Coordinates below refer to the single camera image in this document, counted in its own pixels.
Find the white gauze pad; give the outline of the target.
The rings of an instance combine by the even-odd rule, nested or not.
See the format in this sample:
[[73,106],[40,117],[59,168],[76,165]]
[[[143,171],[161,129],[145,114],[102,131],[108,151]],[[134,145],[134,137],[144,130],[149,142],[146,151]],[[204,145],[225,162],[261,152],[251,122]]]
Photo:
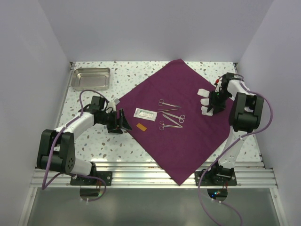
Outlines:
[[205,98],[208,98],[209,97],[209,94],[210,94],[210,91],[206,90],[206,89],[199,89],[197,94],[201,97],[205,97]]
[[209,101],[210,101],[209,98],[203,98],[203,99],[200,100],[200,102],[201,102],[201,104],[203,106],[208,106],[209,105]]
[[206,113],[206,111],[207,111],[207,107],[206,106],[202,106],[201,107],[201,113],[203,114],[203,115],[206,115],[206,116],[213,116],[213,115],[208,115],[207,113]]

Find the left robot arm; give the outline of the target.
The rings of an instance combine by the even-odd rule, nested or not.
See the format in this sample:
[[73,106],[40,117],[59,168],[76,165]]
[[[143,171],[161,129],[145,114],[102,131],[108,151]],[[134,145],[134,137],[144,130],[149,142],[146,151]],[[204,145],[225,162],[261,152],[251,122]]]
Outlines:
[[76,158],[75,141],[87,129],[96,124],[104,125],[108,133],[122,134],[131,130],[124,110],[117,112],[108,106],[104,97],[93,96],[91,103],[68,123],[56,129],[46,129],[41,134],[37,168],[46,172],[55,171],[63,174],[81,175],[87,185],[94,184],[98,174],[93,170],[93,164]]

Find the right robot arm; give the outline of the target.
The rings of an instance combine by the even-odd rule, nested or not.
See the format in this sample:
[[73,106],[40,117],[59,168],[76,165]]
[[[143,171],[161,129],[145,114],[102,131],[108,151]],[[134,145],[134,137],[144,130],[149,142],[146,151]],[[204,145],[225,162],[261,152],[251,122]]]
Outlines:
[[219,160],[205,173],[205,178],[215,185],[234,177],[234,167],[238,154],[246,140],[246,135],[257,129],[261,122],[263,97],[251,93],[245,86],[243,77],[236,73],[226,73],[215,82],[215,90],[206,91],[201,99],[202,114],[212,116],[225,110],[226,101],[234,98],[229,114],[230,133]]

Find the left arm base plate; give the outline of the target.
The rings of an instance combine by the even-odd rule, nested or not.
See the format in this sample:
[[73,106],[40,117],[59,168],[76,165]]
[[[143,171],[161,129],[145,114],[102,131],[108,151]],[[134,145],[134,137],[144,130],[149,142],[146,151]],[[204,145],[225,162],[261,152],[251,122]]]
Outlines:
[[70,181],[71,186],[97,186],[104,185],[111,186],[112,171],[97,171],[92,176],[73,176]]

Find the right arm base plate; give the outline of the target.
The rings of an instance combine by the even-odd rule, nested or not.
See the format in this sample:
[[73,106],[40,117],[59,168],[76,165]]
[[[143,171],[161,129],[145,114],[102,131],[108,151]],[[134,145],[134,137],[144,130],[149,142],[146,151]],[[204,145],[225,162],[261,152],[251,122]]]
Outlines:
[[236,186],[234,169],[211,169],[202,177],[201,186]]

